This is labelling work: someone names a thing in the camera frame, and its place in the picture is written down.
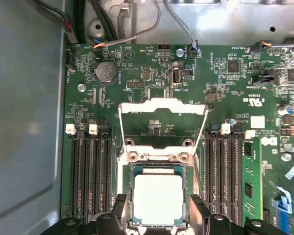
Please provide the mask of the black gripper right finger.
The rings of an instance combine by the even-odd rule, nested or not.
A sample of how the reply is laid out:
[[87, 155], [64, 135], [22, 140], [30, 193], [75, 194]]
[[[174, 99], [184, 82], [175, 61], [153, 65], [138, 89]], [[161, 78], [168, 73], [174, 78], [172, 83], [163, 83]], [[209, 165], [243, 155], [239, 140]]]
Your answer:
[[239, 226], [223, 214], [210, 213], [197, 194], [190, 195], [190, 226], [196, 235], [280, 235], [272, 224], [252, 219]]

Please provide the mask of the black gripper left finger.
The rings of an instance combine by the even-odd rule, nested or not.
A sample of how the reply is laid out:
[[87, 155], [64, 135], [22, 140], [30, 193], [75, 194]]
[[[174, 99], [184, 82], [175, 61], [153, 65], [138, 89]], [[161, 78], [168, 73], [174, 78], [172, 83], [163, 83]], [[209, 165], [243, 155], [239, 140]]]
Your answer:
[[128, 195], [118, 194], [111, 212], [100, 214], [84, 225], [80, 219], [65, 218], [49, 227], [50, 235], [124, 235], [128, 224]]

